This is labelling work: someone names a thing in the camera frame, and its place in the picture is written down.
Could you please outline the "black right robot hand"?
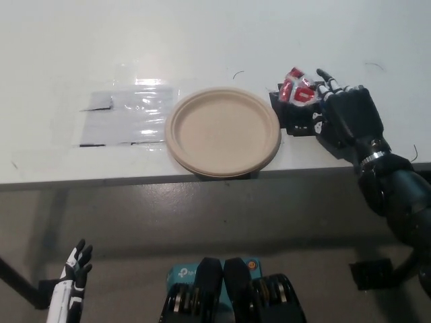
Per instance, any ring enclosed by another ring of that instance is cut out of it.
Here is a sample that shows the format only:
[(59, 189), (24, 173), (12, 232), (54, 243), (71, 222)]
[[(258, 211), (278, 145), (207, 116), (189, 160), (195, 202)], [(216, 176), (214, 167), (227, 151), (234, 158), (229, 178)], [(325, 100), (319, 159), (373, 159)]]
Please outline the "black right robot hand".
[(391, 152), (383, 137), (380, 114), (363, 85), (341, 87), (328, 72), (317, 69), (319, 108), (312, 123), (317, 140), (337, 159), (355, 166)]

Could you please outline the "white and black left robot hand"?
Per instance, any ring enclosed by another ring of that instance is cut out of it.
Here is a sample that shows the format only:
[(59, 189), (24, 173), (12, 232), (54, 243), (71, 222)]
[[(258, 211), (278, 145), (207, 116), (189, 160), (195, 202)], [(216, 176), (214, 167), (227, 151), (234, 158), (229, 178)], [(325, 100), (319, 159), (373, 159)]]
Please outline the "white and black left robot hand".
[(72, 249), (54, 286), (46, 323), (79, 323), (84, 308), (93, 247), (81, 239)]

